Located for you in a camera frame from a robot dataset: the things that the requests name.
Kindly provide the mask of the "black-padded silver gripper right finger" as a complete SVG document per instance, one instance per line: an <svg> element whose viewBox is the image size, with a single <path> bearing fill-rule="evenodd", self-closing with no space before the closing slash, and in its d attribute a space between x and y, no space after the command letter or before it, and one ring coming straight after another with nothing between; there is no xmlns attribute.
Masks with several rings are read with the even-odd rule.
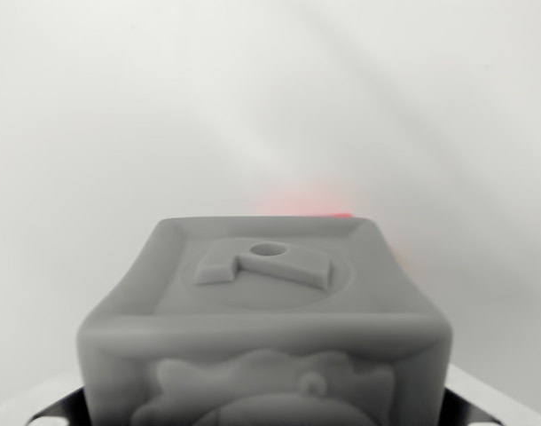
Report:
<svg viewBox="0 0 541 426"><path fill-rule="evenodd" d="M541 414L459 367L448 367L444 425L541 425Z"/></svg>

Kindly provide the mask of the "black-padded silver gripper left finger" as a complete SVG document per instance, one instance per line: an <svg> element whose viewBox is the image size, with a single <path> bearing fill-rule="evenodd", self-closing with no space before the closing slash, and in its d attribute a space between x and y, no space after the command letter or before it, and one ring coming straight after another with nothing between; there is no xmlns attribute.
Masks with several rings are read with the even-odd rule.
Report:
<svg viewBox="0 0 541 426"><path fill-rule="evenodd" d="M57 421L60 425L86 425L87 405L83 387L33 414L28 419L27 425L34 425L39 420L42 420L44 425L48 425L50 420Z"/></svg>

